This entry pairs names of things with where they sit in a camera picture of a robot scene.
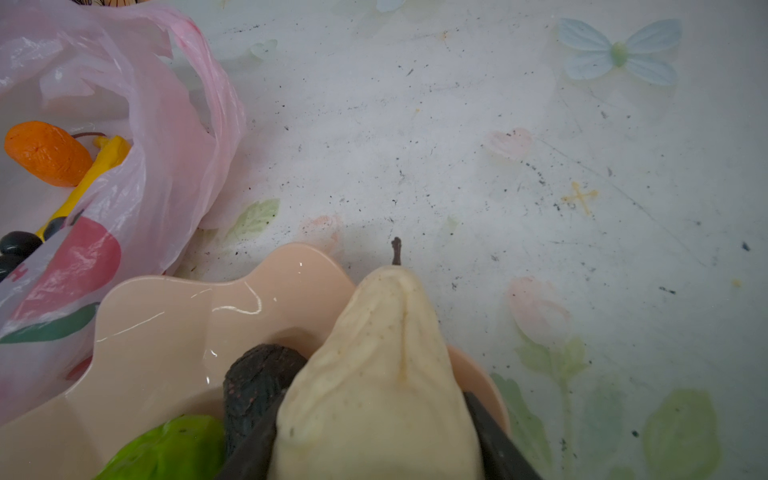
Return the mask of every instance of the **green pepper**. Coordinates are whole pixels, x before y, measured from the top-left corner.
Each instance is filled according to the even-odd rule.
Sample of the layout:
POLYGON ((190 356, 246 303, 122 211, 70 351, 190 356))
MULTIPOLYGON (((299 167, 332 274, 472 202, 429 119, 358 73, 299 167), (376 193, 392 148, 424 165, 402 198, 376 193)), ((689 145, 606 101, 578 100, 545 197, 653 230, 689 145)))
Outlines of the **green pepper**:
POLYGON ((94 480, 212 480, 223 464, 222 423, 182 415, 120 449, 94 480))

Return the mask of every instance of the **plate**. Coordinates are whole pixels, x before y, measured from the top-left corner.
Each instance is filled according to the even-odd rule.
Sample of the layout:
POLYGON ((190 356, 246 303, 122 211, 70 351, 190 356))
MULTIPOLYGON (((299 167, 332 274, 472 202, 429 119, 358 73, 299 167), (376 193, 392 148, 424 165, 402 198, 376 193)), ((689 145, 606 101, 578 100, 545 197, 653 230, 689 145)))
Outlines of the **plate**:
MULTIPOLYGON (((0 429, 9 478, 94 477, 126 443, 182 413, 223 416, 230 365, 259 343, 309 357, 355 285, 314 247, 290 243, 229 283, 143 276, 116 286, 98 310, 91 366, 67 392, 0 429)), ((488 374, 449 347, 458 384, 508 431, 488 374)))

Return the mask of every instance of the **blue butterfly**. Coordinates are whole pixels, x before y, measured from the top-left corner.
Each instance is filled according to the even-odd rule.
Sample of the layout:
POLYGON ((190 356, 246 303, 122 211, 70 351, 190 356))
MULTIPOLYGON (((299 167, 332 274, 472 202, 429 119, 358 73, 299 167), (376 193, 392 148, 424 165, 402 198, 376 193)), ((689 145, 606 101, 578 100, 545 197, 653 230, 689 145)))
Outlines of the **blue butterfly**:
POLYGON ((677 72, 671 65, 647 54, 680 43, 683 34, 680 20, 654 22, 627 41, 614 44, 591 26, 572 18, 562 18, 558 30, 560 41, 585 52, 565 61, 565 73, 574 80, 591 80, 607 74, 614 67, 624 67, 654 85, 677 83, 677 72))

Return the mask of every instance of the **orange fruit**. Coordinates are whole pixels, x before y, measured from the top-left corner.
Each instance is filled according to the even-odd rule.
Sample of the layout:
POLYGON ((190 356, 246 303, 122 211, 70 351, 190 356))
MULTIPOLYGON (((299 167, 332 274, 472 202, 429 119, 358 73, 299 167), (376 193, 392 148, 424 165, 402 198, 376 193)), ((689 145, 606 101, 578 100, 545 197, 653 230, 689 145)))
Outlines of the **orange fruit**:
POLYGON ((80 142, 42 121, 28 121, 9 130, 5 153, 30 174, 56 187, 76 187, 93 165, 91 154, 80 142))

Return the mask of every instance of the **table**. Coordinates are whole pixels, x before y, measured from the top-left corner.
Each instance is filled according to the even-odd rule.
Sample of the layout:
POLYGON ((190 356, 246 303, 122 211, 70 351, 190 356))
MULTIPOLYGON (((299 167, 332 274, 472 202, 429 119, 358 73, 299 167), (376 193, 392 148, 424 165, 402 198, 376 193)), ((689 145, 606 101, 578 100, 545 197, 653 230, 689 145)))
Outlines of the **table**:
POLYGON ((357 282, 400 236, 545 478, 768 475, 768 5, 175 3, 250 126, 179 276, 305 241, 357 282), (571 76, 627 63, 570 78, 563 19, 613 48, 571 76), (671 72, 612 43, 665 19, 671 72))

